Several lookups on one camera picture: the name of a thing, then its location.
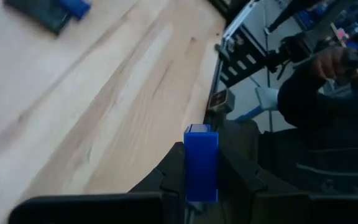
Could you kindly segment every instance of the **blue block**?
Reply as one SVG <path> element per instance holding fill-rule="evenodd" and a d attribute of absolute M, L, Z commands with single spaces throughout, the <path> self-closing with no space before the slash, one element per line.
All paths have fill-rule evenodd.
<path fill-rule="evenodd" d="M 209 125 L 192 124 L 184 135 L 186 158 L 186 200 L 218 201 L 219 134 Z"/>
<path fill-rule="evenodd" d="M 59 0 L 60 5 L 72 16 L 82 19 L 91 9 L 91 5 L 82 0 Z"/>

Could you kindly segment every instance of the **dark jacket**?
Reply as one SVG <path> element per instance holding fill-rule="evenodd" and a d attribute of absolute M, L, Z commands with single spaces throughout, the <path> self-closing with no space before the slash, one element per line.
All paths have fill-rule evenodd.
<path fill-rule="evenodd" d="M 278 110 L 299 128 L 307 149 L 358 147 L 358 96 L 322 95 L 318 90 L 324 84 L 307 69 L 298 69 L 280 89 Z"/>

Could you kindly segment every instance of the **person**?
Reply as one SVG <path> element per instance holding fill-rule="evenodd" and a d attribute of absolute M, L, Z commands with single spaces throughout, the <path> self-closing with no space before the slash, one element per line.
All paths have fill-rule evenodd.
<path fill-rule="evenodd" d="M 225 121 L 219 145 L 302 190 L 330 192 L 327 183 L 337 181 L 335 189 L 341 192 L 358 189 L 352 177 L 341 184 L 337 179 L 358 172 L 358 95 L 339 98 L 319 92 L 327 79 L 345 75 L 340 62 L 348 50 L 320 51 L 283 83 L 278 110 L 295 128 L 262 134 L 253 120 Z"/>
<path fill-rule="evenodd" d="M 358 96 L 336 98 L 318 91 L 327 79 L 344 75 L 341 59 L 348 50 L 323 50 L 280 88 L 278 110 L 299 129 L 309 150 L 358 147 Z"/>
<path fill-rule="evenodd" d="M 270 35 L 281 24 L 283 24 L 286 20 L 291 18 L 297 12 L 300 12 L 305 9 L 312 10 L 318 4 L 326 2 L 326 1 L 327 0 L 291 0 L 291 2 L 288 4 L 288 6 L 276 18 L 276 20 L 269 27 L 265 28 L 265 33 L 267 35 Z"/>

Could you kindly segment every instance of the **wooden surface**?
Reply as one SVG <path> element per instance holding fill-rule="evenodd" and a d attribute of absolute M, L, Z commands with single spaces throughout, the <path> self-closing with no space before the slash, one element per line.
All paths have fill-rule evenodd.
<path fill-rule="evenodd" d="M 223 29 L 206 0 L 94 0 L 55 37 L 0 1 L 0 223 L 137 184 L 202 122 Z"/>

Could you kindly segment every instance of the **black object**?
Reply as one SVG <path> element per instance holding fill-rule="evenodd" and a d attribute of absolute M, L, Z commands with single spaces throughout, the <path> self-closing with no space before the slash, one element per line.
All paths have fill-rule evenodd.
<path fill-rule="evenodd" d="M 33 17 L 55 34 L 59 34 L 71 19 L 59 0 L 4 0 L 4 3 Z"/>
<path fill-rule="evenodd" d="M 82 0 L 59 0 L 60 5 L 71 15 L 81 20 L 91 9 L 91 5 Z"/>
<path fill-rule="evenodd" d="M 218 72 L 221 81 L 230 88 L 264 67 L 275 73 L 278 66 L 285 68 L 288 61 L 297 63 L 308 58 L 312 51 L 305 43 L 305 35 L 301 32 L 286 37 L 281 41 L 279 49 L 267 52 L 248 28 L 244 24 L 240 25 L 233 35 L 236 38 L 235 44 L 231 47 L 227 46 L 228 43 L 215 46 L 222 61 Z"/>
<path fill-rule="evenodd" d="M 183 143 L 176 143 L 164 160 L 128 194 L 36 197 L 17 206 L 8 223 L 182 224 L 185 214 L 183 149 Z"/>
<path fill-rule="evenodd" d="M 208 102 L 204 123 L 217 130 L 226 120 L 226 115 L 234 110 L 236 96 L 229 89 L 215 93 Z"/>
<path fill-rule="evenodd" d="M 225 18 L 226 26 L 228 26 L 250 0 L 208 0 L 208 1 Z"/>

